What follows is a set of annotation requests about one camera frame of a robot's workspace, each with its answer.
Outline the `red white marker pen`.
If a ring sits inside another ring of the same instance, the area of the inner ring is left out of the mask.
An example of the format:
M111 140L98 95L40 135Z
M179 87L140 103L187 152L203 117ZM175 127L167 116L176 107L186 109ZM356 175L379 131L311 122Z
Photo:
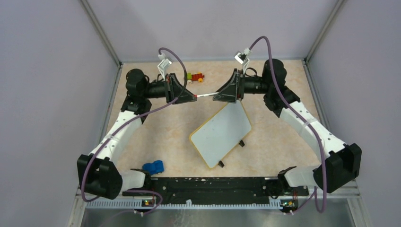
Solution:
M208 96L214 96L218 94L218 92L213 92L213 93L205 93L205 94L200 94L200 95L194 95L194 97L196 98L200 98L200 97L208 97Z

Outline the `white whiteboard yellow edge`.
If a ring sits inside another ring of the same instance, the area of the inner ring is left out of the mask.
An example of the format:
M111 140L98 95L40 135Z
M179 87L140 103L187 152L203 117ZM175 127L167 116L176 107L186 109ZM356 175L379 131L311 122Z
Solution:
M189 136L208 168L212 169L252 130L241 102L228 103Z

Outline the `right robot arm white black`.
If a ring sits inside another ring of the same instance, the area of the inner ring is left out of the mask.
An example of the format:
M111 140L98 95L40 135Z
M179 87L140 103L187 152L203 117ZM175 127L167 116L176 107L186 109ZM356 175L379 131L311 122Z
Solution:
M285 121L311 147L321 160L319 166L292 166L278 174L277 188L290 195L296 187L318 187L332 193L360 173L362 150L356 143L346 144L329 132L286 86L287 71L282 61L267 60L261 76L248 77L234 69L230 79L216 91L214 101L236 103L245 94L262 94L267 108Z

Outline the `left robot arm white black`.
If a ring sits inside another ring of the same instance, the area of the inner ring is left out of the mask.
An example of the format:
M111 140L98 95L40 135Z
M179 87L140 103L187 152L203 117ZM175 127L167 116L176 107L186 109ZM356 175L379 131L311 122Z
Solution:
M126 98L116 121L100 143L77 160L79 186L85 202L90 202L87 193L95 199L111 200L130 189L139 195L150 193L152 183L148 172L132 169L120 173L115 162L149 114L179 103L187 91L187 74L184 70L183 84L177 84L177 91L170 85L177 79L174 73L158 74L153 81L140 69L132 69L126 74Z

